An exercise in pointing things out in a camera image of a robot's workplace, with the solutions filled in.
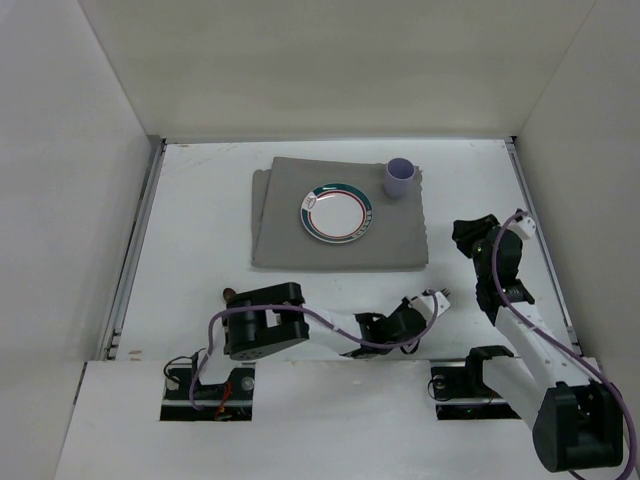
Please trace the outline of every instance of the plate rim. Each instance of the plate rim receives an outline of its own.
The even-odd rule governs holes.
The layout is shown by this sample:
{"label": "plate rim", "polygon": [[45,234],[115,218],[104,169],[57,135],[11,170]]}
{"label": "plate rim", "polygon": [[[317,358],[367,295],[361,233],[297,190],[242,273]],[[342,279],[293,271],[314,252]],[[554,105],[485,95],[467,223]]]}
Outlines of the plate rim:
{"label": "plate rim", "polygon": [[[337,190],[337,191],[345,192],[348,195],[354,196],[355,199],[360,203],[360,206],[363,209],[363,223],[360,225],[360,227],[358,227],[355,233],[351,233],[342,238],[331,237],[329,235],[324,234],[317,228],[315,228],[315,225],[313,225],[313,221],[311,220],[311,217],[310,217],[309,208],[306,205],[308,203],[307,200],[309,199],[309,197],[311,197],[311,195],[317,198],[321,193],[324,193],[326,190]],[[313,190],[311,190],[309,193],[305,195],[304,199],[302,200],[302,204],[300,206],[300,219],[302,221],[302,226],[304,227],[304,229],[307,232],[309,232],[309,234],[312,237],[322,242],[333,243],[333,244],[349,243],[362,237],[362,235],[364,235],[369,229],[369,227],[371,226],[371,222],[373,221],[373,205],[371,204],[371,200],[369,200],[369,197],[367,196],[367,194],[364,193],[362,190],[360,190],[358,187],[355,187],[348,183],[330,182],[314,188]]]}

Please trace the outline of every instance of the black bracket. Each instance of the black bracket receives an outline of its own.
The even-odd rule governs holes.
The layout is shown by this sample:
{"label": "black bracket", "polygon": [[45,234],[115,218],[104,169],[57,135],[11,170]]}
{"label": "black bracket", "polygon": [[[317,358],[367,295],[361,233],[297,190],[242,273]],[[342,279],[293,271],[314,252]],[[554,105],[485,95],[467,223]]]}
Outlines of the black bracket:
{"label": "black bracket", "polygon": [[[500,223],[493,215],[478,220],[456,220],[453,222],[452,239],[458,250],[473,259],[476,271],[476,299],[480,309],[495,325],[498,309],[503,306],[496,290],[491,271],[491,256],[495,239],[500,231]],[[511,303],[534,303],[533,296],[518,280],[518,267],[522,258],[522,240],[514,232],[507,230],[497,255],[497,273],[504,293]]]}
{"label": "black bracket", "polygon": [[558,383],[544,396],[533,444],[550,472],[615,467],[622,463],[622,412],[602,384]]}
{"label": "black bracket", "polygon": [[433,366],[431,375],[435,399],[489,398],[492,390],[484,384],[482,364],[485,360],[504,356],[513,357],[513,353],[502,345],[475,347],[469,351],[464,366]]}
{"label": "black bracket", "polygon": [[[358,313],[356,321],[360,324],[362,338],[379,344],[406,342],[417,336],[427,326],[424,317],[410,307],[409,300],[406,298],[388,317],[379,313]],[[391,349],[388,348],[361,346],[343,356],[363,359],[386,355],[390,351]]]}
{"label": "black bracket", "polygon": [[[234,295],[227,308],[269,304],[302,305],[302,289],[289,282]],[[267,313],[245,312],[229,315],[225,327],[224,353],[233,360],[253,361],[297,345],[309,339],[309,325],[304,314],[278,311],[279,324],[269,327]]]}
{"label": "black bracket", "polygon": [[[196,382],[194,400],[202,405],[195,410],[189,401],[189,387],[198,366],[197,355],[191,365],[175,364],[168,367],[169,376],[174,379],[173,388],[165,388],[160,408],[160,421],[249,421],[253,415],[253,390],[255,369],[251,366],[234,368],[225,383],[203,385]],[[220,402],[225,397],[225,387],[230,386],[231,395],[225,400],[224,415],[216,416]]]}

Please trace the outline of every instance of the white table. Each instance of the white table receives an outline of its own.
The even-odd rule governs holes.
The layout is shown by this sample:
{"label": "white table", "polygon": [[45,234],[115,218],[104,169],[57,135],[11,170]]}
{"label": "white table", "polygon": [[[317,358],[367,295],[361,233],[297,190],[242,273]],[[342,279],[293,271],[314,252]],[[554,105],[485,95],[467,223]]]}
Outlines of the white table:
{"label": "white table", "polygon": [[427,361],[258,362],[253,420],[235,423],[158,421],[161,368],[89,364],[56,480],[572,478],[520,420],[438,421]]}
{"label": "white table", "polygon": [[[250,264],[251,179],[274,156],[386,162],[403,156],[422,168],[430,263],[423,271],[301,273]],[[117,358],[168,360],[206,343],[209,318],[224,308],[222,290],[287,281],[307,301],[342,312],[390,313],[427,287],[449,288],[452,309],[423,339],[414,358],[464,358],[478,345],[508,342],[475,300],[473,264],[451,240],[456,219],[494,213],[500,220],[523,195],[502,140],[354,140],[170,145],[162,166]],[[525,245],[521,275],[545,321],[568,343],[565,319],[537,241]],[[333,359],[309,343],[269,360]],[[400,352],[383,357],[403,357]]]}
{"label": "white table", "polygon": [[[351,162],[411,159],[424,170],[431,261],[419,272],[288,273],[250,265],[250,188],[274,156]],[[505,344],[479,310],[473,265],[452,222],[524,200],[498,140],[362,140],[172,145],[162,168],[118,350],[89,364],[57,480],[522,480],[568,479],[538,462],[519,420],[437,421],[426,395],[429,362],[334,359],[307,344],[258,362],[251,422],[160,422],[164,361],[206,343],[221,292],[299,282],[308,301],[389,312],[426,287],[452,290],[452,308],[414,358],[451,359]],[[521,278],[555,335],[568,343],[540,245],[526,245]],[[614,478],[621,468],[588,472]]]}

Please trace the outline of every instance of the screw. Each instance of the screw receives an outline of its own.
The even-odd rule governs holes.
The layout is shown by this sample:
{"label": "screw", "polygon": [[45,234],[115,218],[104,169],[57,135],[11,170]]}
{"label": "screw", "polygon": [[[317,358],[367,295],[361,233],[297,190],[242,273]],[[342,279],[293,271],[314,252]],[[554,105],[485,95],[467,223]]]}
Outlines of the screw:
{"label": "screw", "polygon": [[435,388],[436,390],[443,390],[446,388],[444,383],[444,375],[434,375],[431,381],[433,382],[433,388]]}
{"label": "screw", "polygon": [[240,386],[245,392],[248,392],[249,390],[253,390],[254,385],[255,385],[255,381],[251,377],[244,377],[240,381]]}
{"label": "screw", "polygon": [[235,296],[236,291],[233,288],[227,287],[222,291],[222,298],[226,303],[231,303],[231,301],[233,301],[233,297]]}
{"label": "screw", "polygon": [[178,385],[175,381],[169,380],[167,378],[166,387],[167,387],[167,390],[173,391],[173,390],[177,390],[178,388],[180,388],[180,385]]}

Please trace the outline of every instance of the wire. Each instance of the wire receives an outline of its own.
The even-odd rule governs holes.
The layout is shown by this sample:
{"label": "wire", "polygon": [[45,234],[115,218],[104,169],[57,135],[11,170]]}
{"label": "wire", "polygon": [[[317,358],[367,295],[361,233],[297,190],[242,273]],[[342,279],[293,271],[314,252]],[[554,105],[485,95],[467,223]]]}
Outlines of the wire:
{"label": "wire", "polygon": [[427,395],[429,395],[431,397],[432,400],[435,400],[436,402],[448,402],[449,400],[452,400],[452,397],[449,398],[436,398],[436,387],[433,383],[433,378],[431,380],[429,380],[429,383],[427,383]]}
{"label": "wire", "polygon": [[164,368],[162,369],[162,373],[164,373],[164,376],[167,380],[171,380],[172,382],[175,382],[178,385],[180,385],[180,379],[178,377],[174,377],[170,375],[169,372],[167,371],[167,369],[178,360],[191,360],[191,357],[187,357],[186,355],[180,355],[179,357],[169,360],[167,364],[164,366]]}
{"label": "wire", "polygon": [[190,357],[187,357],[186,355],[180,355],[179,357],[173,358],[171,360],[169,360],[166,365],[164,366],[164,368],[162,369],[162,373],[164,373],[164,376],[167,380],[171,380],[172,382],[177,383],[179,386],[181,385],[181,381],[178,377],[173,376],[169,373],[168,368],[173,365],[175,362],[177,362],[178,360],[190,360],[192,363],[194,361],[195,358],[197,358],[197,355],[200,354],[200,352],[202,350],[205,350],[204,348],[201,348],[200,350],[198,350],[197,352],[195,352],[193,355],[191,355]]}
{"label": "wire", "polygon": [[222,394],[222,399],[218,405],[218,410],[216,410],[216,413],[213,415],[214,420],[217,420],[218,416],[224,412],[224,404],[229,400],[229,397],[231,397],[231,383],[227,382],[224,384],[224,393]]}
{"label": "wire", "polygon": [[350,333],[345,332],[341,328],[336,328],[336,326],[333,323],[331,323],[329,320],[324,318],[322,315],[314,312],[313,310],[309,310],[308,308],[299,307],[299,306],[296,306],[296,305],[253,305],[253,306],[250,306],[250,307],[235,307],[235,308],[228,308],[226,310],[222,310],[222,311],[216,313],[213,317],[211,317],[211,320],[209,320],[209,331],[208,331],[208,333],[209,333],[209,346],[207,347],[206,354],[204,355],[204,357],[202,357],[202,360],[200,361],[200,364],[198,365],[198,368],[196,369],[196,373],[191,377],[191,385],[189,385],[189,401],[191,402],[191,406],[195,410],[203,410],[204,409],[204,407],[198,405],[195,402],[194,393],[195,393],[196,383],[198,382],[198,379],[200,378],[200,374],[204,370],[205,365],[207,364],[207,362],[211,358],[211,354],[213,353],[213,347],[214,347],[214,343],[213,343],[213,327],[214,327],[215,323],[222,317],[227,317],[229,315],[233,315],[233,314],[236,314],[236,313],[264,312],[265,310],[278,310],[278,311],[281,311],[281,312],[304,313],[305,315],[313,318],[315,321],[317,321],[321,325],[327,327],[330,330],[333,330],[334,332],[336,332],[339,335],[342,335],[345,338],[348,338],[349,340],[352,340],[352,341],[354,341],[356,343],[359,343],[360,345],[363,345],[365,347],[371,347],[371,348],[383,348],[383,349],[392,350],[394,348],[400,348],[400,347],[405,347],[407,345],[413,345],[418,340],[420,340],[422,337],[424,337],[429,332],[429,330],[431,330],[431,327],[433,327],[433,325],[434,325],[434,323],[436,321],[436,318],[438,318],[438,297],[436,296],[436,292],[434,292],[433,290],[429,290],[427,293],[429,295],[431,295],[431,297],[433,298],[433,315],[431,316],[431,319],[427,323],[427,326],[425,327],[425,329],[422,332],[420,332],[415,337],[410,338],[407,341],[398,342],[398,343],[374,343],[374,342],[369,342],[367,340],[364,340],[362,338],[355,337],[354,335],[351,335]]}
{"label": "wire", "polygon": [[489,405],[491,405],[491,402],[493,402],[493,399],[496,398],[496,392],[494,392],[493,390],[491,390],[491,398],[489,399],[488,402],[485,402],[482,404],[482,408],[484,407],[488,407]]}
{"label": "wire", "polygon": [[405,355],[413,355],[414,353],[416,353],[418,351],[418,347],[420,346],[420,340],[418,340],[416,342],[416,344],[413,346],[413,348],[411,350],[406,350],[404,347],[400,347],[400,351],[402,353],[404,353]]}
{"label": "wire", "polygon": [[[566,347],[564,344],[560,343],[558,340],[553,338],[551,335],[540,330],[526,316],[520,313],[516,309],[516,307],[514,307],[513,304],[509,301],[506,294],[504,293],[504,290],[502,289],[502,285],[500,285],[500,279],[498,278],[498,250],[500,247],[500,241],[502,240],[504,233],[507,231],[507,228],[511,223],[513,223],[518,218],[526,217],[529,215],[530,215],[529,212],[524,212],[524,211],[516,212],[513,215],[511,215],[500,228],[500,231],[498,232],[498,235],[496,236],[496,239],[493,244],[493,251],[491,252],[491,275],[493,276],[493,282],[495,283],[496,289],[498,290],[498,295],[500,296],[500,299],[502,300],[504,305],[509,310],[511,310],[511,312],[513,312],[513,314],[516,317],[518,317],[518,320],[520,320],[522,323],[524,323],[527,327],[533,330],[536,334],[538,334],[544,340],[549,342],[555,348],[560,350],[562,353],[567,355],[569,358],[571,358],[573,361],[575,361],[581,367],[587,370],[595,379],[597,379],[600,383],[602,383],[607,390],[609,390],[609,393],[611,393],[611,396],[616,400],[616,403],[618,404],[618,406],[620,407],[620,410],[622,411],[622,416],[624,417],[624,420],[627,423],[627,429],[629,431],[629,458],[627,458],[627,464],[625,465],[624,470],[618,477],[616,477],[615,480],[626,480],[631,476],[635,468],[638,439],[636,437],[636,429],[633,424],[633,418],[631,418],[631,412],[629,411],[629,408],[627,407],[627,405],[624,403],[624,399],[622,398],[622,395],[620,394],[618,389],[609,381],[609,379],[607,379],[607,377],[605,377],[602,373],[600,373],[596,368],[590,365],[582,357],[574,353],[573,350],[571,350],[570,348]],[[579,475],[575,471],[570,470],[569,473],[573,475],[574,478],[577,478],[578,480],[586,480],[585,477]]]}

